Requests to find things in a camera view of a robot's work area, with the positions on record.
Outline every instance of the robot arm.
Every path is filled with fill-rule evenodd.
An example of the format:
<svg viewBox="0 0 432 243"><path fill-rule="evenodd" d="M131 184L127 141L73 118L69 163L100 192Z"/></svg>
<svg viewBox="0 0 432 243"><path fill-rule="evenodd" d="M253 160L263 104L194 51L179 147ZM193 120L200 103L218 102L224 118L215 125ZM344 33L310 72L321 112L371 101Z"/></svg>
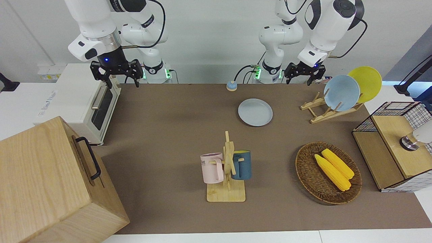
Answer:
<svg viewBox="0 0 432 243"><path fill-rule="evenodd" d="M106 82L109 88L112 87L109 80L111 74L124 74L131 77L138 87L137 80L143 77L143 69L137 59L132 62L126 60L119 31L110 17L110 7L116 12L129 12L131 17L139 22L137 24L139 27L136 29L140 30L137 32L131 31L132 25L129 29L125 27L122 29L126 32L126 40L140 45L154 41L151 46L140 46L149 48L160 43L161 40L166 41L166 36L163 39L163 35L160 34L162 28L154 21L149 8L146 8L146 0L65 0L65 2L81 32L69 45L69 51L81 61L97 57L99 62L92 61L90 69L94 78Z"/></svg>
<svg viewBox="0 0 432 243"><path fill-rule="evenodd" d="M298 56L300 61L309 67L324 61L348 31L355 14L356 7L350 0L312 1L305 13L312 36Z"/></svg>
<svg viewBox="0 0 432 243"><path fill-rule="evenodd" d="M322 62L335 49L337 42L363 17L362 0L313 0L305 13L312 36L298 55L298 65L290 63L285 69L286 83L293 77L309 75L307 84L320 79L325 67Z"/></svg>
<svg viewBox="0 0 432 243"><path fill-rule="evenodd" d="M163 6L158 3L165 15ZM164 43L168 39L165 29L165 19L163 23L155 20L155 17L149 7L145 5L139 12L131 12L129 15L136 22L123 25L121 34L124 39L135 45L142 47L139 50L143 54L144 78L148 83L164 83L171 78L169 75L168 64L166 64L160 55L160 51L155 47L156 44Z"/></svg>
<svg viewBox="0 0 432 243"><path fill-rule="evenodd" d="M288 12L297 8L297 0L277 0L275 13L282 20L281 25L266 26L261 29L259 40L266 48L264 59L259 63L259 81L274 83L279 79L284 51L280 45L295 44L303 38L303 29L294 14Z"/></svg>

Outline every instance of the yellow plate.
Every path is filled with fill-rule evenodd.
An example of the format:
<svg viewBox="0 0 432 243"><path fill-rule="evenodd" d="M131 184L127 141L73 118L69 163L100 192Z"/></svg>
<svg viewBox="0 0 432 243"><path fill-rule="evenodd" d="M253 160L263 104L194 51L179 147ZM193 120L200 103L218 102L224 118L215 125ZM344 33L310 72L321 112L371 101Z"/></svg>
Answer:
<svg viewBox="0 0 432 243"><path fill-rule="evenodd" d="M373 67L357 67L348 73L348 76L357 81L362 94L357 101L363 103L369 101L378 95L382 86L382 78L379 72Z"/></svg>

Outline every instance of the blue plate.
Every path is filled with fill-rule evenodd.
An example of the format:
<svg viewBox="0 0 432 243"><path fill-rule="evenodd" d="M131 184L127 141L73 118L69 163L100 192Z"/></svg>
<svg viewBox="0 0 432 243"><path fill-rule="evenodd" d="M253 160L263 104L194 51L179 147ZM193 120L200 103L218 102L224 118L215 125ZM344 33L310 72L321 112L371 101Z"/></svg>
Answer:
<svg viewBox="0 0 432 243"><path fill-rule="evenodd" d="M348 75L339 75L332 78L325 86L324 93L330 89L324 97L326 104L333 110L342 102L338 112L351 109L359 100L360 88L355 79Z"/></svg>

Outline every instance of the yellow corn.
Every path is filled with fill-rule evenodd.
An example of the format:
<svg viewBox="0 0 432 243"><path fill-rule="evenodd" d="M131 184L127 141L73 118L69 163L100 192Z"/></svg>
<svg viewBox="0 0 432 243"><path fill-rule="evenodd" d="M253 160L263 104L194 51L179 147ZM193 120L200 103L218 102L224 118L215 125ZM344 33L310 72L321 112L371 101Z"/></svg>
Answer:
<svg viewBox="0 0 432 243"><path fill-rule="evenodd" d="M339 188L341 191L346 191L351 187L351 183L345 178L328 160L315 155L315 159L319 167L324 171L327 177Z"/></svg>
<svg viewBox="0 0 432 243"><path fill-rule="evenodd" d="M352 179L354 176L354 172L352 169L348 167L337 155L335 155L328 148L324 149L321 154L325 159L327 159L340 173L347 179Z"/></svg>

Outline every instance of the black cable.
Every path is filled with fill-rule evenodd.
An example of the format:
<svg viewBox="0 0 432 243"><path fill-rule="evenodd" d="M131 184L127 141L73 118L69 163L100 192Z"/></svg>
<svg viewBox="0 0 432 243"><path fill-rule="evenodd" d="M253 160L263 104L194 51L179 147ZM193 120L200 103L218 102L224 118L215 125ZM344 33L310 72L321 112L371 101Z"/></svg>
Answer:
<svg viewBox="0 0 432 243"><path fill-rule="evenodd" d="M170 69L169 71L170 71L170 72L171 72L171 71L172 71L172 72L175 72L175 78L177 79L177 83L179 83L179 82L178 82L178 75L177 75L177 71L174 70L174 69Z"/></svg>
<svg viewBox="0 0 432 243"><path fill-rule="evenodd" d="M252 70L252 71L249 71L249 72L247 72L246 74L245 74L245 76L243 77L243 84L245 83L245 79L246 79L246 76L248 75L248 73L253 73L253 72L255 72L254 70Z"/></svg>
<svg viewBox="0 0 432 243"><path fill-rule="evenodd" d="M366 30L368 29L368 24L366 23L366 21L364 21L364 20L362 20L362 19L359 19L359 18L357 18L357 17L354 17L355 19L358 19L359 21L361 21L361 22L363 22L364 24L365 24L365 30L363 30L363 33L359 36L359 38L356 40L356 42L354 42L354 44L351 46L351 48L350 49L348 49L346 52L345 52L345 54L343 54L342 56L329 56L329 58L343 58L343 57L345 57L345 55L346 54L348 54L348 52L350 52L353 48L354 48L354 46L357 44L357 42L359 42L359 40L363 37L363 35L365 34L365 32L366 32Z"/></svg>
<svg viewBox="0 0 432 243"><path fill-rule="evenodd" d="M419 63L415 68L413 68L412 70L411 70L411 72L409 73L409 74L407 74L406 76L405 76L405 78L403 78L402 79L402 81L399 83L399 85L412 73L412 72L414 72L414 70L415 69L417 69L421 64L423 64L426 60L428 60L429 58L431 58L432 57L432 55L430 55L430 56L428 56L425 60L423 60L421 63Z"/></svg>
<svg viewBox="0 0 432 243"><path fill-rule="evenodd" d="M261 56L260 60L257 62L257 65L260 64L261 60L263 59L264 55L266 54L266 51L263 53L263 55ZM249 75L248 81L246 83L249 83L249 80L251 80L252 74Z"/></svg>
<svg viewBox="0 0 432 243"><path fill-rule="evenodd" d="M243 71L245 68L248 68L248 67L254 67L254 66L253 66L253 65L247 65L247 66L242 67L242 68L237 72L237 74L235 75L234 82L237 80L237 76L240 74L240 72Z"/></svg>
<svg viewBox="0 0 432 243"><path fill-rule="evenodd" d="M161 30L161 34L159 35L158 40L153 45L149 45L149 46L139 45L139 46L137 46L138 48L152 48L152 47L154 47L161 40L162 35L163 35L163 31L165 30L165 19L166 19L166 16L165 16L165 9L163 8L163 5L160 2L158 2L157 0L148 0L148 1L157 3L161 7L161 9L162 9L162 12L163 12L162 30Z"/></svg>
<svg viewBox="0 0 432 243"><path fill-rule="evenodd" d="M297 12L295 12L295 13L292 13L290 10L289 10L289 8L288 8L288 3L287 3L287 1L286 0L284 0L285 1L285 6L286 6L286 10L288 10L288 12L290 13L290 14L297 14L297 13L299 13L300 12L300 10L303 8L303 6L305 5L305 3L306 3L306 1L307 0L305 0L304 2L303 2L303 4L300 6L300 8L297 10Z"/></svg>

